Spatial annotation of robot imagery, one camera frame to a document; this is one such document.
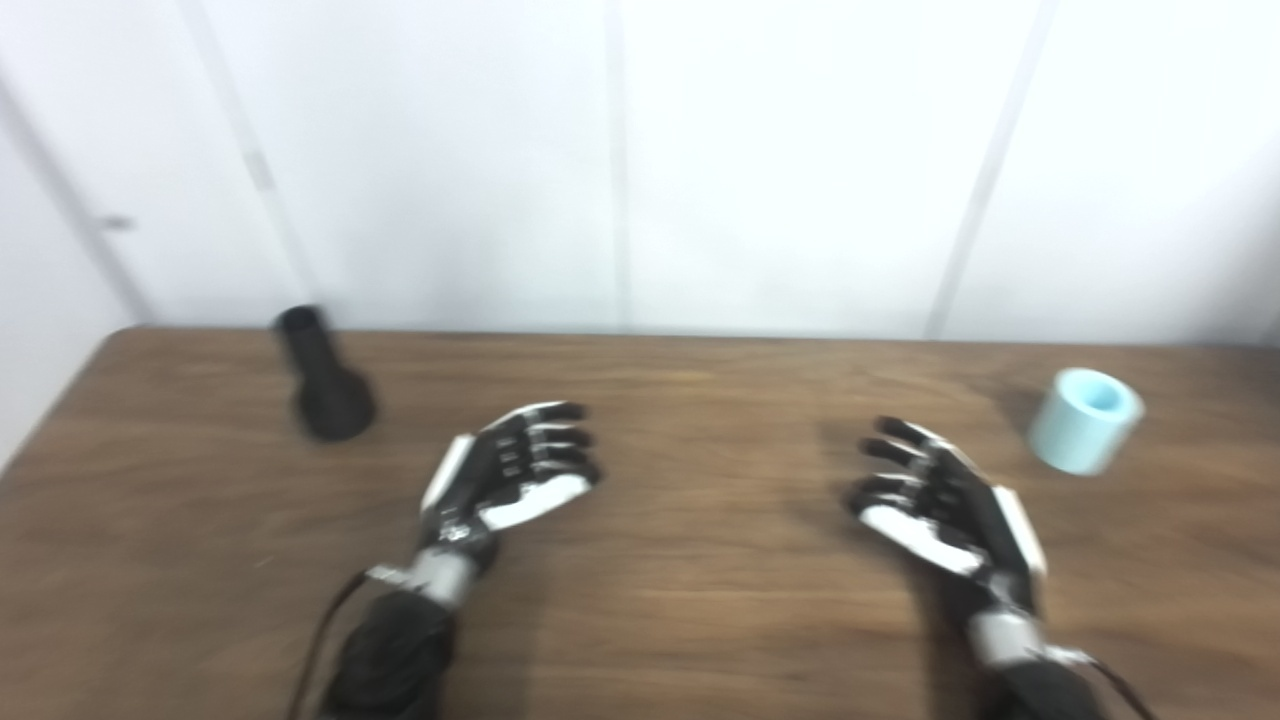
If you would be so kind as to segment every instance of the wood grain surface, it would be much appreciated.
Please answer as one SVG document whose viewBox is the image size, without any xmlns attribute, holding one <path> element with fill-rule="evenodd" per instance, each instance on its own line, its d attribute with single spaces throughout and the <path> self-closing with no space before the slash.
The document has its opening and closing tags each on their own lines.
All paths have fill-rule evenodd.
<svg viewBox="0 0 1280 720">
<path fill-rule="evenodd" d="M 872 470 L 855 442 L 877 414 L 948 436 L 1023 495 L 1055 641 L 1111 662 L 1165 720 L 1277 716 L 1280 354 L 343 343 L 381 416 L 317 446 L 287 413 L 292 380 L 266 333 L 106 342 L 0 487 L 0 716 L 279 717 L 330 594 L 406 559 L 449 438 L 558 398 L 593 409 L 608 478 L 504 538 L 463 614 L 449 720 L 968 717 L 974 680 L 908 564 L 836 500 Z M 1070 365 L 1147 401 L 1102 478 L 1051 470 L 1021 439 Z"/>
</svg>

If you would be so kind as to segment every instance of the white wall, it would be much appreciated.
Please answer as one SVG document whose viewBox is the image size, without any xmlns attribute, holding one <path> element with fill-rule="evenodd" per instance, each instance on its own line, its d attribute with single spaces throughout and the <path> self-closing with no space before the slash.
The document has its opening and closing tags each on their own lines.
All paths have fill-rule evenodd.
<svg viewBox="0 0 1280 720">
<path fill-rule="evenodd" d="M 1277 3 L 1062 3 L 943 337 L 1260 341 L 1276 88 Z"/>
<path fill-rule="evenodd" d="M 0 469 L 109 333 L 133 324 L 0 83 Z"/>
<path fill-rule="evenodd" d="M 1275 4 L 1057 5 L 0 0 L 0 67 L 164 323 L 1257 342 Z"/>
<path fill-rule="evenodd" d="M 1028 0 L 623 0 L 648 332 L 923 336 Z"/>
<path fill-rule="evenodd" d="M 618 328 L 604 1 L 187 6 L 338 323 Z"/>
<path fill-rule="evenodd" d="M 308 297 L 170 0 L 0 0 L 0 68 L 161 323 Z"/>
</svg>

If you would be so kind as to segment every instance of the black cable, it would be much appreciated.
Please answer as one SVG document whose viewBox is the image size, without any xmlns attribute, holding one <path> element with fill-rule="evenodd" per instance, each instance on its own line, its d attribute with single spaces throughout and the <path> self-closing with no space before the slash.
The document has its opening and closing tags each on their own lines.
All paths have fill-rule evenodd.
<svg viewBox="0 0 1280 720">
<path fill-rule="evenodd" d="M 315 673 L 316 659 L 320 657 L 320 648 L 324 644 L 325 633 L 329 632 L 329 624 L 343 603 L 360 589 L 360 585 L 365 584 L 367 579 L 365 573 L 365 570 L 361 570 L 347 580 L 347 584 L 342 585 L 338 594 L 329 602 L 329 607 L 325 609 L 324 615 L 320 616 L 320 623 L 316 624 L 315 633 L 311 635 L 311 647 L 302 661 L 302 675 L 298 676 L 298 684 L 293 689 L 293 700 L 289 701 L 289 708 L 284 712 L 284 720 L 298 720 L 298 712 L 302 711 L 302 701 L 306 700 L 307 688 L 311 687 L 311 674 Z"/>
<path fill-rule="evenodd" d="M 1152 712 L 1151 708 L 1147 707 L 1147 703 L 1143 702 L 1143 700 L 1138 696 L 1138 691 L 1133 689 L 1133 685 L 1130 685 L 1128 680 L 1121 678 L 1119 673 L 1107 667 L 1105 662 L 1097 659 L 1089 659 L 1089 664 L 1093 665 L 1093 667 L 1098 673 L 1102 673 L 1102 675 L 1111 682 L 1111 687 L 1114 687 L 1116 692 L 1120 693 L 1120 697 L 1123 697 L 1125 702 L 1129 703 L 1129 707 L 1132 707 L 1133 711 L 1142 717 L 1142 720 L 1158 720 L 1156 717 L 1156 714 Z"/>
</svg>

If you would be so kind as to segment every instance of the light blue cylinder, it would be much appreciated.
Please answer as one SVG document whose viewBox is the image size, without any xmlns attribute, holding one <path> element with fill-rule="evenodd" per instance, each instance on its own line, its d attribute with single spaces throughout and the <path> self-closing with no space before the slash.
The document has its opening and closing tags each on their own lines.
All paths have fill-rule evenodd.
<svg viewBox="0 0 1280 720">
<path fill-rule="evenodd" d="M 1053 378 L 1027 439 L 1053 468 L 1097 475 L 1111 464 L 1144 410 L 1142 397 L 1111 375 L 1068 368 Z"/>
</svg>

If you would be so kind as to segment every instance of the black forearm sleeve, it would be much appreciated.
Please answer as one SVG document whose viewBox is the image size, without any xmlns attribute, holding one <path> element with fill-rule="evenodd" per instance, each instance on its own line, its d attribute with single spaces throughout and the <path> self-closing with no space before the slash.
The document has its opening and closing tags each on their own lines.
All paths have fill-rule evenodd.
<svg viewBox="0 0 1280 720">
<path fill-rule="evenodd" d="M 320 717 L 434 720 L 453 638 L 444 607 L 411 592 L 379 597 L 343 643 Z"/>
<path fill-rule="evenodd" d="M 1106 720 L 1089 684 L 1057 662 L 1025 662 L 1000 676 L 1009 693 L 989 720 Z"/>
</svg>

